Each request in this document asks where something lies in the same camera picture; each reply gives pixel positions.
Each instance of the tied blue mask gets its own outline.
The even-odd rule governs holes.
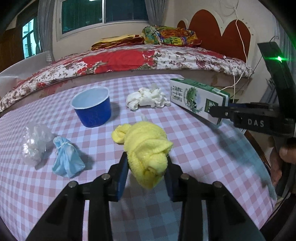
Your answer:
[[[84,162],[79,157],[76,148],[64,137],[54,138],[57,148],[57,158],[52,167],[56,175],[72,178],[76,173],[85,168]]]

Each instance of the white cup rim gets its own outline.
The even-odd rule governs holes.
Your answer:
[[[105,89],[105,90],[108,91],[108,93],[107,93],[107,96],[106,96],[103,100],[99,101],[99,102],[96,103],[96,104],[93,104],[92,106],[88,106],[88,107],[75,107],[75,106],[73,106],[73,101],[74,101],[74,99],[75,99],[77,96],[79,96],[80,94],[82,94],[82,93],[84,93],[84,92],[86,92],[86,91],[89,91],[89,90],[91,90],[91,89]],[[75,109],[75,110],[85,110],[85,109],[89,109],[89,108],[92,108],[92,107],[94,107],[94,106],[97,106],[97,105],[103,103],[103,102],[104,102],[106,99],[108,99],[108,98],[109,98],[109,89],[108,89],[107,87],[105,87],[105,86],[96,86],[96,87],[86,89],[86,90],[81,91],[81,92],[79,92],[78,94],[76,94],[76,95],[72,98],[71,106],[72,106],[72,108]]]

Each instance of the table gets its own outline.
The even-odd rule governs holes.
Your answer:
[[[140,87],[156,83],[169,95],[171,78],[180,75],[147,75],[126,77],[84,85],[32,102],[0,119],[0,216],[17,240],[23,241],[54,198],[69,182],[52,173],[55,149],[47,151],[42,164],[25,165],[20,157],[21,140],[27,122],[46,124],[55,135],[61,135],[83,152],[86,170],[73,180],[93,181],[118,163],[123,146],[113,142],[112,131],[120,124],[133,124],[144,114],[149,121],[164,128],[174,143],[170,153],[173,163],[197,180],[221,181],[234,195],[258,228],[272,213],[275,201],[269,191],[270,178],[257,174],[264,167],[258,154],[244,135],[230,122],[219,127],[208,126],[179,106],[153,109],[142,107],[132,112],[125,98]],[[100,127],[84,127],[70,107],[78,92],[94,86],[110,90],[111,119]],[[86,205],[83,240],[87,240]],[[110,205],[114,240],[177,240],[181,204],[171,203],[164,181],[153,190],[145,190],[129,173],[122,199]]]

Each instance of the window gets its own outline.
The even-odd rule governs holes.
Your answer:
[[[34,21],[36,20],[37,19],[34,18],[22,27],[22,45],[23,45],[25,58],[31,57],[36,54],[37,44],[35,42],[35,37],[34,37],[34,31],[36,31],[34,29],[34,26],[37,26],[36,24],[34,24]]]
[[[59,3],[61,35],[111,22],[148,21],[145,0],[60,0]]]

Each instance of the yellow towel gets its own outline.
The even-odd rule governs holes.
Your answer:
[[[117,42],[126,38],[134,38],[135,35],[134,34],[126,34],[126,35],[122,35],[122,36],[117,36],[117,37],[110,37],[110,38],[104,38],[104,39],[100,39],[98,42],[96,42],[95,44],[99,44],[99,43],[112,43],[112,42]]]
[[[155,187],[168,166],[167,155],[173,143],[158,125],[141,121],[118,126],[112,133],[116,143],[124,143],[128,164],[138,183],[147,189]]]

